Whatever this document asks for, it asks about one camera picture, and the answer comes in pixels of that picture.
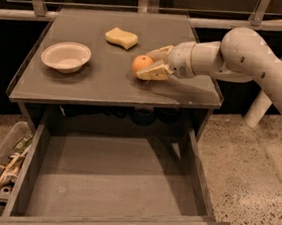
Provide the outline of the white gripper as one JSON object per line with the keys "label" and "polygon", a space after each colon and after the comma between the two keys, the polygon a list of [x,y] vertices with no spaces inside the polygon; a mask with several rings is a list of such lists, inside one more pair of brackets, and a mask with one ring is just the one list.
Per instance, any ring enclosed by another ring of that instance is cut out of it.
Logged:
{"label": "white gripper", "polygon": [[191,53],[195,42],[180,43],[173,48],[173,45],[161,47],[147,53],[151,57],[153,64],[147,68],[142,68],[137,72],[138,79],[143,81],[167,80],[173,73],[176,77],[194,78],[194,72],[191,71],[187,64],[191,64]]}

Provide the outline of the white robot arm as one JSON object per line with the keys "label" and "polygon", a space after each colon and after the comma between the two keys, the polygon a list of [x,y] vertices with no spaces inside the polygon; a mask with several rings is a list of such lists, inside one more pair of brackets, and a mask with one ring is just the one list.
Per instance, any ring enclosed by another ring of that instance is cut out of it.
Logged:
{"label": "white robot arm", "polygon": [[208,75],[229,82],[254,80],[282,115],[282,57],[278,58],[259,33],[247,27],[229,30],[217,42],[169,45],[143,56],[145,66],[133,65],[134,76],[166,80],[170,75]]}

